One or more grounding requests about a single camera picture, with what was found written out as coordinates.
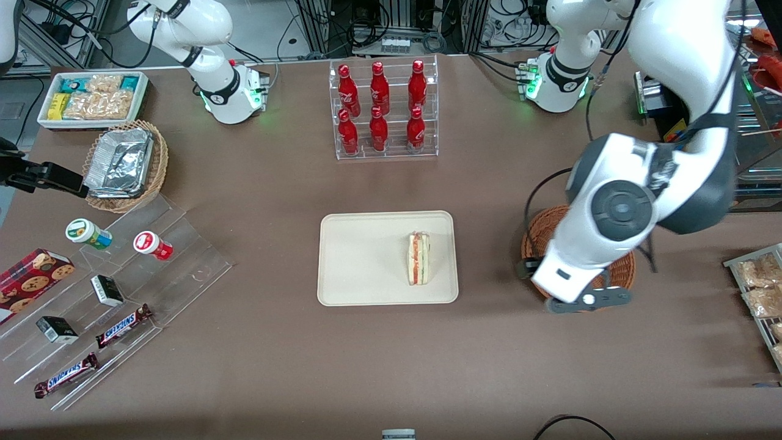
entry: white tray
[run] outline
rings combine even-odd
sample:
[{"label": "white tray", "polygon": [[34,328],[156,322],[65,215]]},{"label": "white tray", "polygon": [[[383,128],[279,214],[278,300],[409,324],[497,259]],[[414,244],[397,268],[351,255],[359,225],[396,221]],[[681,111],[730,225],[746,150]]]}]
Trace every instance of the white tray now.
[{"label": "white tray", "polygon": [[[432,276],[407,282],[409,236],[430,235]],[[445,211],[332,214],[321,222],[317,299],[323,305],[442,304],[459,295],[454,219]]]},{"label": "white tray", "polygon": [[[54,94],[59,92],[60,86],[63,85],[63,81],[71,80],[74,78],[86,78],[91,77],[94,74],[104,75],[122,75],[125,77],[138,77],[138,83],[136,89],[133,92],[133,100],[131,101],[131,108],[127,112],[127,117],[124,119],[100,119],[100,120],[70,120],[70,119],[48,119],[48,109],[52,105],[52,98]],[[87,72],[68,72],[63,74],[56,74],[52,78],[52,83],[49,86],[44,103],[41,106],[41,110],[38,112],[38,123],[43,128],[49,130],[89,130],[94,128],[108,128],[115,125],[124,124],[126,122],[132,122],[136,120],[138,112],[141,109],[142,101],[144,100],[144,93],[146,91],[147,83],[149,79],[143,72],[139,70],[110,70],[110,71],[87,71]]]}]

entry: small bottle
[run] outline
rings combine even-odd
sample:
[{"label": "small bottle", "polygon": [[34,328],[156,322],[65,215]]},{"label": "small bottle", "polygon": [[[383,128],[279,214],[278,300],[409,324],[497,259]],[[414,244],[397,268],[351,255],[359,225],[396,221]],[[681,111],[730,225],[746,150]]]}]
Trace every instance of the small bottle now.
[{"label": "small bottle", "polygon": [[65,236],[74,243],[86,243],[95,249],[103,250],[111,245],[112,235],[100,229],[86,218],[77,218],[65,228]]},{"label": "small bottle", "polygon": [[358,117],[361,114],[361,105],[358,103],[358,87],[350,77],[350,68],[343,64],[337,69],[339,72],[339,100],[343,108],[350,112],[350,117]]},{"label": "small bottle", "polygon": [[391,111],[391,96],[389,92],[389,80],[383,74],[383,63],[372,63],[372,83],[369,85],[372,94],[372,105],[379,106],[382,113]]},{"label": "small bottle", "polygon": [[343,149],[348,156],[358,154],[358,130],[356,125],[350,120],[350,114],[345,109],[339,109],[339,138],[342,140]]},{"label": "small bottle", "polygon": [[152,231],[139,233],[133,240],[133,248],[142,254],[151,254],[161,261],[166,261],[174,253],[171,243],[163,241]]},{"label": "small bottle", "polygon": [[389,140],[389,125],[383,117],[380,106],[372,107],[372,120],[369,121],[369,131],[372,133],[372,148],[380,153],[386,151]]},{"label": "small bottle", "polygon": [[413,154],[420,153],[424,148],[426,124],[421,119],[421,113],[421,107],[413,107],[410,120],[407,122],[407,150]]},{"label": "small bottle", "polygon": [[426,104],[426,78],[424,77],[424,62],[421,60],[413,61],[413,74],[410,76],[410,82],[407,83],[407,93],[410,96],[408,106],[410,111],[413,107],[424,108]]}]

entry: red cookie box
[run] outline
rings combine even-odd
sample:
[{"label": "red cookie box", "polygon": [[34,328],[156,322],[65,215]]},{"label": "red cookie box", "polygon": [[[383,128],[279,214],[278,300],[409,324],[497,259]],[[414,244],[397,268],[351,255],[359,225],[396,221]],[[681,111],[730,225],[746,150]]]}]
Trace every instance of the red cookie box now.
[{"label": "red cookie box", "polygon": [[0,274],[0,324],[24,310],[75,270],[68,258],[36,249]]}]

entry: blue package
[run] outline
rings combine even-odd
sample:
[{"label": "blue package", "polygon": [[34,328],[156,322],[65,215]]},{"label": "blue package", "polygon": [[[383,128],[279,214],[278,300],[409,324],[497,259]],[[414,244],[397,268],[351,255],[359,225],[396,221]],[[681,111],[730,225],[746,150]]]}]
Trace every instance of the blue package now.
[{"label": "blue package", "polygon": [[73,78],[63,80],[63,85],[59,88],[60,93],[86,92],[87,83],[90,78]]},{"label": "blue package", "polygon": [[135,91],[137,84],[138,77],[125,77],[122,79],[122,85],[120,87]]}]

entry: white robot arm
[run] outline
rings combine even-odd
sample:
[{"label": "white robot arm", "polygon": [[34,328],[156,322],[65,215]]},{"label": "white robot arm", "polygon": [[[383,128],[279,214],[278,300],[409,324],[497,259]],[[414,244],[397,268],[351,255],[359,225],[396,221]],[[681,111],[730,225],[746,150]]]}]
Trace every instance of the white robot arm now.
[{"label": "white robot arm", "polygon": [[214,0],[136,1],[127,8],[127,18],[147,5],[153,7],[131,23],[131,30],[188,69],[219,122],[237,124],[263,108],[267,78],[231,65],[216,46],[228,42],[233,31],[225,6]]},{"label": "white robot arm", "polygon": [[[684,151],[619,134],[586,147],[567,184],[570,210],[533,275],[533,282],[558,300],[577,301],[595,276],[638,246],[656,224],[693,233],[715,225],[728,212],[736,142],[735,48],[724,27],[729,3],[640,0],[627,42],[630,56],[681,97],[694,123]],[[614,26],[618,22],[612,17],[629,16],[633,6],[634,0],[553,0],[548,11],[559,30],[587,17],[598,17],[589,21],[596,23],[603,15]],[[561,8],[578,15],[558,16]],[[543,80],[535,102],[549,111],[575,105],[578,90],[561,90],[561,77],[583,81],[600,46],[591,31],[586,36],[560,32],[555,54],[544,60],[546,68],[540,64]]]}]

